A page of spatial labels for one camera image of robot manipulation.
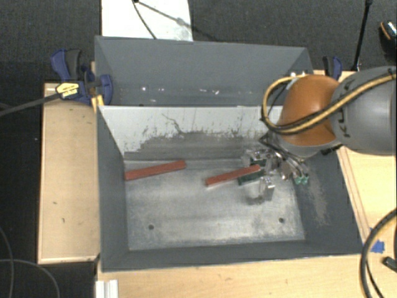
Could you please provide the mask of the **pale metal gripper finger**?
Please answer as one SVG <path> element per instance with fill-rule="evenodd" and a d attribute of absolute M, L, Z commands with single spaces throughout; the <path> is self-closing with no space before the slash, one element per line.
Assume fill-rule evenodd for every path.
<path fill-rule="evenodd" d="M 266 157 L 261 150 L 246 150 L 242 155 L 242 162 L 244 166 L 259 165 L 264 167 L 266 165 Z"/>
<path fill-rule="evenodd" d="M 264 176 L 259 184 L 259 197 L 263 201 L 271 201 L 274 195 L 275 184 L 269 176 Z"/>

